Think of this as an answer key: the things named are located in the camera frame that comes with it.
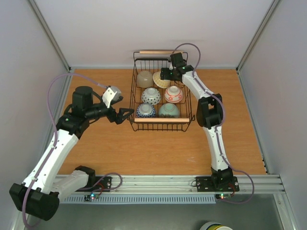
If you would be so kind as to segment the yellow blue pattern bowl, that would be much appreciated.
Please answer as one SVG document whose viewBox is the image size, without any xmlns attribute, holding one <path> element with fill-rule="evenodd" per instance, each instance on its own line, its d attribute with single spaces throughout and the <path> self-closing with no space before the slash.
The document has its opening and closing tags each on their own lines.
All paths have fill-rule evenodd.
<svg viewBox="0 0 307 230">
<path fill-rule="evenodd" d="M 162 80 L 160 74 L 161 71 L 155 72 L 153 74 L 153 81 L 159 88 L 166 89 L 170 86 L 170 80 Z"/>
</svg>

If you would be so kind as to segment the red zigzag pattern bowl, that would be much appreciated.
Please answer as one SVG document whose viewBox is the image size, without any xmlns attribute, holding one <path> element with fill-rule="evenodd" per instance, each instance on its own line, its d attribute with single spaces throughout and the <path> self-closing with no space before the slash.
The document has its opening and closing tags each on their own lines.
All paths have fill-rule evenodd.
<svg viewBox="0 0 307 230">
<path fill-rule="evenodd" d="M 142 103 L 137 108 L 136 116 L 138 118 L 154 118 L 156 116 L 156 110 L 152 105 Z"/>
</svg>

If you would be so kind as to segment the orange floral white bowl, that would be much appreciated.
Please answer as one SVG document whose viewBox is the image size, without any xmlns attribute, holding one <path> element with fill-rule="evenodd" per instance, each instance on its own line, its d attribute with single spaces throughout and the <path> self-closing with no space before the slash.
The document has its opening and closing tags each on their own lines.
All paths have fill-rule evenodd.
<svg viewBox="0 0 307 230">
<path fill-rule="evenodd" d="M 179 103 L 183 99 L 183 91 L 175 85 L 169 86 L 165 90 L 164 98 L 169 103 Z"/>
</svg>

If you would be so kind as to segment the beige leaf pattern bowl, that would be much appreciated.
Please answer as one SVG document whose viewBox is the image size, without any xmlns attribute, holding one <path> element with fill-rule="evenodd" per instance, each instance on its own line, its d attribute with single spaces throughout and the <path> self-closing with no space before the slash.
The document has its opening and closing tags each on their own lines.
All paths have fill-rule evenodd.
<svg viewBox="0 0 307 230">
<path fill-rule="evenodd" d="M 136 84 L 138 87 L 149 88 L 153 83 L 153 74 L 150 71 L 144 70 L 137 75 Z"/>
</svg>

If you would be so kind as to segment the red diamond pattern bowl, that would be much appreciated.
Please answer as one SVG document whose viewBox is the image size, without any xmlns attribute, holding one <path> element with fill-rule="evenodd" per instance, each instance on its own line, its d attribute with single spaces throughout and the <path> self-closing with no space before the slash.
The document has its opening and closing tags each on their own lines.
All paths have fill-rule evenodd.
<svg viewBox="0 0 307 230">
<path fill-rule="evenodd" d="M 157 105 L 161 101 L 161 94 L 156 88 L 146 88 L 142 93 L 141 100 L 143 103 Z"/>
</svg>

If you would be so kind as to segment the black wire dish rack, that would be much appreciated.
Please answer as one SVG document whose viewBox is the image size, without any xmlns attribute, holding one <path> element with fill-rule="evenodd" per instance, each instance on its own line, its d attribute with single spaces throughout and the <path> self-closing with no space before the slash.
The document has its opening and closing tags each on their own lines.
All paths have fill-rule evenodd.
<svg viewBox="0 0 307 230">
<path fill-rule="evenodd" d="M 141 50 L 133 52 L 133 74 L 130 90 L 130 108 L 134 109 L 134 114 L 129 117 L 129 122 L 134 131 L 152 130 L 152 131 L 183 131 L 185 132 L 191 122 L 195 120 L 192 111 L 191 92 L 187 86 L 179 81 L 171 81 L 170 86 L 176 86 L 183 91 L 183 98 L 180 102 L 174 103 L 175 111 L 179 112 L 178 117 L 173 115 L 159 114 L 163 111 L 163 106 L 168 103 L 165 99 L 165 91 L 153 82 L 151 87 L 157 89 L 161 95 L 160 101 L 154 105 L 155 116 L 149 121 L 144 121 L 137 114 L 137 108 L 143 104 L 142 95 L 145 88 L 137 84 L 137 75 L 142 71 L 149 71 L 152 74 L 157 73 L 161 68 L 168 68 L 171 64 L 170 51 L 148 51 Z"/>
</svg>

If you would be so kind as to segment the mint green bowl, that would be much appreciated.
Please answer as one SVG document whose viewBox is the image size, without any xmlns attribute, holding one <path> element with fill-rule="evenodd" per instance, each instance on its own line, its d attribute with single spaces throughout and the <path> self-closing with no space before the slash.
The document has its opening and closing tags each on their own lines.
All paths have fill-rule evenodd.
<svg viewBox="0 0 307 230">
<path fill-rule="evenodd" d="M 175 104 L 166 103 L 160 107 L 158 116 L 161 118 L 179 118 L 180 111 Z"/>
</svg>

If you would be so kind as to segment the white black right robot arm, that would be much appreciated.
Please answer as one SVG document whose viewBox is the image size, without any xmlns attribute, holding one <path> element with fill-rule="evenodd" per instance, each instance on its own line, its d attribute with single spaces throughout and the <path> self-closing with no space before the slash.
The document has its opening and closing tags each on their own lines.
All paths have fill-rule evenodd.
<svg viewBox="0 0 307 230">
<path fill-rule="evenodd" d="M 170 62 L 170 67 L 161 69 L 160 78 L 183 83 L 198 100 L 196 119 L 206 134 L 212 160 L 210 187 L 216 192 L 225 191 L 234 176 L 227 160 L 222 137 L 224 120 L 222 97 L 209 90 L 181 53 L 171 54 Z"/>
</svg>

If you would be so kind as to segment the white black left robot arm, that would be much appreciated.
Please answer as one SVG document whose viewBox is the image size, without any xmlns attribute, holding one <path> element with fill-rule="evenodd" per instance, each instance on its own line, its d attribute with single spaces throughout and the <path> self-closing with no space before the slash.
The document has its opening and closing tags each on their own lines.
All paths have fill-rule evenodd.
<svg viewBox="0 0 307 230">
<path fill-rule="evenodd" d="M 103 95 L 98 95 L 91 87 L 80 86 L 72 94 L 72 103 L 59 118 L 55 132 L 43 156 L 21 184 L 14 183 L 9 194 L 21 211 L 23 221 L 27 215 L 42 220 L 50 220 L 56 213 L 60 202 L 76 191 L 91 191 L 99 185 L 95 170 L 78 166 L 66 178 L 55 182 L 60 167 L 72 148 L 80 140 L 90 124 L 102 117 L 109 122 L 123 123 L 134 110 L 112 106 L 122 101 L 121 91 L 108 86 Z"/>
</svg>

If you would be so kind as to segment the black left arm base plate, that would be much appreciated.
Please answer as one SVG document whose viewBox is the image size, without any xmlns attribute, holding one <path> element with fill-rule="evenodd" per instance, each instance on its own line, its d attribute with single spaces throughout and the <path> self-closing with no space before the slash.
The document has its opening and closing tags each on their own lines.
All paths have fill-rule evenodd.
<svg viewBox="0 0 307 230">
<path fill-rule="evenodd" d="M 92 191 L 106 191 L 109 192 L 112 185 L 112 177 L 106 176 L 101 180 L 101 177 L 96 176 L 94 180 L 94 185 L 90 187 L 88 184 L 84 188 L 80 188 L 75 192 L 92 192 Z"/>
</svg>

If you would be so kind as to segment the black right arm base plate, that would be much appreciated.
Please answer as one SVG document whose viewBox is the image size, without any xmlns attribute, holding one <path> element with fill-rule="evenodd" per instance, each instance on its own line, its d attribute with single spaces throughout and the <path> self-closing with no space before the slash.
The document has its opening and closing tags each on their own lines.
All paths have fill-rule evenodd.
<svg viewBox="0 0 307 230">
<path fill-rule="evenodd" d="M 218 182 L 211 176 L 197 176 L 195 178 L 196 188 L 198 192 L 239 192 L 239 184 L 237 177 L 233 176 L 225 182 Z"/>
</svg>

